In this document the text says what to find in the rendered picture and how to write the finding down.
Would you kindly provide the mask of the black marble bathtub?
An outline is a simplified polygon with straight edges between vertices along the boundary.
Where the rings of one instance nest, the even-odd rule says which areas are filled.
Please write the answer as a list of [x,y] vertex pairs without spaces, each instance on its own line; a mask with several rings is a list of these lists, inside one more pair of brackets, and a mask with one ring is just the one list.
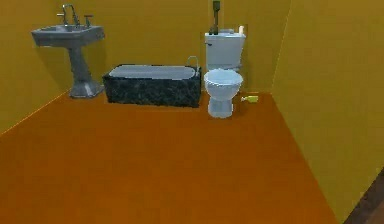
[[198,66],[121,64],[102,80],[109,103],[199,107]]

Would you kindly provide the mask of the grey bathtub faucet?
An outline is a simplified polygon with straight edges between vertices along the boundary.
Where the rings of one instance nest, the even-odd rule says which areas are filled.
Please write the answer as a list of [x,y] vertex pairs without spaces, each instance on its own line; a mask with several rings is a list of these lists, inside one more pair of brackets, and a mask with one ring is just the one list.
[[196,67],[196,68],[200,67],[199,59],[197,56],[194,56],[194,55],[191,55],[187,58],[186,64],[188,66],[192,66],[192,67]]

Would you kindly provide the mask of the grey sink faucet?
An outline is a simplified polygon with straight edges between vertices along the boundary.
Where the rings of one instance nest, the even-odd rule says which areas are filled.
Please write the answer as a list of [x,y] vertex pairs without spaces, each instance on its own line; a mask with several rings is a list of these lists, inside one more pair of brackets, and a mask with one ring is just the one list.
[[74,25],[75,27],[80,27],[82,25],[73,4],[63,4],[61,6],[61,11],[57,13],[56,16],[62,19],[62,23],[65,26]]

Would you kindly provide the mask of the grey pedestal sink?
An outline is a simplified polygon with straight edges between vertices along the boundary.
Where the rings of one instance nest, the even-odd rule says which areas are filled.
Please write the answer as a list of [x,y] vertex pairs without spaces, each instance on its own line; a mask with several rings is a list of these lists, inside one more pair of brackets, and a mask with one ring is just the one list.
[[31,31],[39,47],[56,47],[67,50],[73,84],[69,92],[72,98],[92,98],[103,91],[102,85],[92,78],[82,53],[82,48],[105,37],[104,28],[98,25],[52,25]]

